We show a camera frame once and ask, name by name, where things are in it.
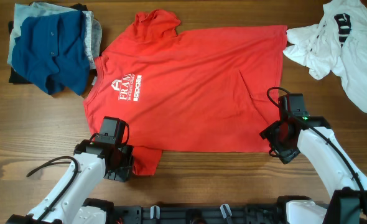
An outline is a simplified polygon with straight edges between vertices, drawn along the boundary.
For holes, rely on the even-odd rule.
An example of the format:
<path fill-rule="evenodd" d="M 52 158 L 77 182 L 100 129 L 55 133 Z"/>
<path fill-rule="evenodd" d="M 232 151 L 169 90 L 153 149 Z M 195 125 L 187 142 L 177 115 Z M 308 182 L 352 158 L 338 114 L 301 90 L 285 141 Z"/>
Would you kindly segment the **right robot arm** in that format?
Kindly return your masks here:
<path fill-rule="evenodd" d="M 280 118 L 260 133 L 269 142 L 269 155 L 283 164 L 304 155 L 330 197 L 326 207 L 307 197 L 281 197 L 282 223 L 367 223 L 367 176 L 340 146 L 327 120 L 310 116 L 298 93 L 272 103 Z"/>

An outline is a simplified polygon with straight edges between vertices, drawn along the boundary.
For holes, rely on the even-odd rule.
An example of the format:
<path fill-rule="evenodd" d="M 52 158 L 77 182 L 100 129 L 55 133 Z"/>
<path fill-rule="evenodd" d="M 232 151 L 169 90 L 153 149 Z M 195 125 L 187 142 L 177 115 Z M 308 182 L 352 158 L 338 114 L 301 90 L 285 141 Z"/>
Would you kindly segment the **red t-shirt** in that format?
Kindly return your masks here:
<path fill-rule="evenodd" d="M 260 133 L 279 117 L 266 92 L 281 82 L 285 25 L 179 25 L 172 12 L 140 12 L 95 59 L 89 129 L 127 122 L 136 175 L 153 175 L 164 151 L 267 152 Z"/>

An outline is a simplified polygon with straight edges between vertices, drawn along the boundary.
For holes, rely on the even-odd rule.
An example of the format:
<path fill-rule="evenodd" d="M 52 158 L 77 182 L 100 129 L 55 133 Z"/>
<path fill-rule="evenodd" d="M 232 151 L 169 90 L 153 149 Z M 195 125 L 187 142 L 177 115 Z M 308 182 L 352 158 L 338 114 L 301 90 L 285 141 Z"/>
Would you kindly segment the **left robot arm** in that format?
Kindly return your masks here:
<path fill-rule="evenodd" d="M 133 146 L 127 122 L 104 117 L 101 129 L 79 143 L 72 156 L 60 156 L 30 171 L 68 164 L 68 168 L 50 193 L 27 215 L 11 215 L 9 224 L 25 223 L 117 223 L 114 204 L 90 198 L 103 180 L 125 182 L 134 164 Z"/>

